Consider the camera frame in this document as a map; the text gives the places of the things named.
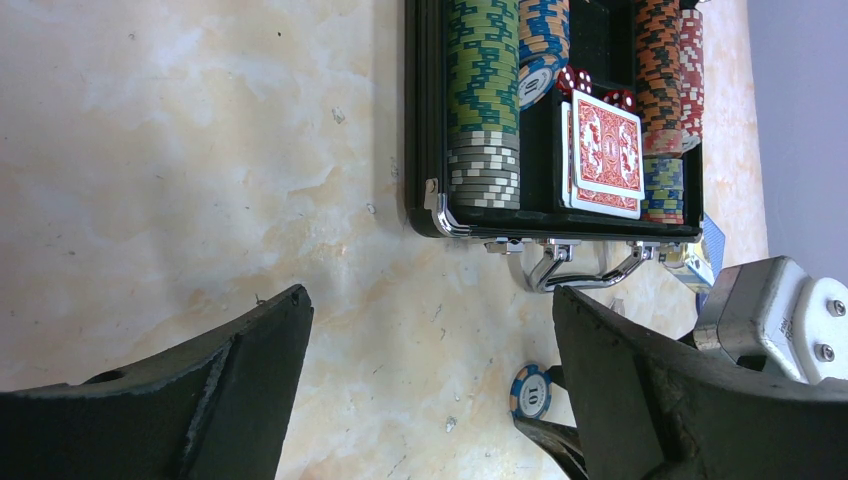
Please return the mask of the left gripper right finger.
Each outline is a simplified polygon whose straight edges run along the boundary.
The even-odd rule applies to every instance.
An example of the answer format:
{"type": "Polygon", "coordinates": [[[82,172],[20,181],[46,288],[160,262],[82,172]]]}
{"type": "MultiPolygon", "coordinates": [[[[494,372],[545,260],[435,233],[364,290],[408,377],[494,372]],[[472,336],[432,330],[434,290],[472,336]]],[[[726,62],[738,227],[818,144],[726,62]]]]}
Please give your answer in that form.
{"type": "Polygon", "coordinates": [[[592,479],[843,479],[847,385],[710,357],[558,288],[554,329],[592,479]]]}

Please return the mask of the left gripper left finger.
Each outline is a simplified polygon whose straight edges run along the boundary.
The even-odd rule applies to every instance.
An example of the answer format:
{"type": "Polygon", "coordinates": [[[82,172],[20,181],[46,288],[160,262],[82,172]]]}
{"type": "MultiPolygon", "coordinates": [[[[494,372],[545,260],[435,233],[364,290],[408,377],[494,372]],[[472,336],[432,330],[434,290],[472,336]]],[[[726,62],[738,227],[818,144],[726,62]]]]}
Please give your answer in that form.
{"type": "Polygon", "coordinates": [[[1,396],[5,479],[271,479],[314,309],[292,286],[81,384],[1,396]]]}

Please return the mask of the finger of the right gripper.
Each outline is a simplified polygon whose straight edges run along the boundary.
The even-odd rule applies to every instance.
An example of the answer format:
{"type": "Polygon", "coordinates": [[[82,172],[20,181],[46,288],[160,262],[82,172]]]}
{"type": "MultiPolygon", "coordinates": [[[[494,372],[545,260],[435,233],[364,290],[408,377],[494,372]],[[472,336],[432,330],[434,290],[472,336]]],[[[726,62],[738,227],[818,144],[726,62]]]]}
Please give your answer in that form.
{"type": "Polygon", "coordinates": [[[575,427],[526,417],[514,418],[513,424],[547,453],[569,479],[588,479],[585,458],[575,427]]]}
{"type": "Polygon", "coordinates": [[[566,390],[567,384],[565,381],[564,370],[561,365],[554,365],[548,369],[548,377],[551,382],[560,388],[566,390]]]}

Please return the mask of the blue poker chip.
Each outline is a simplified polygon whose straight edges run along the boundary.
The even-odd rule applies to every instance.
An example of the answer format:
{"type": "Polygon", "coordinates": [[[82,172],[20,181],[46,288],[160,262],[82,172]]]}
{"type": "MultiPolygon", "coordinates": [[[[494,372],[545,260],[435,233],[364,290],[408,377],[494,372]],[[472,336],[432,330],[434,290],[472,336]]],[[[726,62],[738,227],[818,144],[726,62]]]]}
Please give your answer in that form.
{"type": "Polygon", "coordinates": [[[543,419],[552,401],[551,385],[550,375],[541,365],[524,365],[510,386],[509,410],[512,417],[543,419]]]}

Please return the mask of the black aluminium poker case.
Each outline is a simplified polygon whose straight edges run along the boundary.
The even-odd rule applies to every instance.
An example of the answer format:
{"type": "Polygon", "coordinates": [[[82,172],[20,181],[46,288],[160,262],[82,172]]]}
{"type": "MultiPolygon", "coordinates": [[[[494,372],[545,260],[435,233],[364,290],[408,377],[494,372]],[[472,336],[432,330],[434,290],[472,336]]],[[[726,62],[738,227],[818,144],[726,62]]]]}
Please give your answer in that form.
{"type": "MultiPolygon", "coordinates": [[[[519,253],[530,242],[543,248],[526,275],[530,289],[605,288],[619,283],[664,247],[694,243],[702,235],[703,177],[700,145],[682,153],[684,223],[669,225],[569,208],[564,181],[561,104],[556,83],[536,104],[519,105],[520,208],[460,206],[449,188],[446,102],[446,6],[406,5],[406,185],[413,228],[425,237],[480,240],[494,253],[519,253]]],[[[637,1],[570,1],[572,69],[586,69],[591,96],[626,89],[636,100],[637,1]]]]}

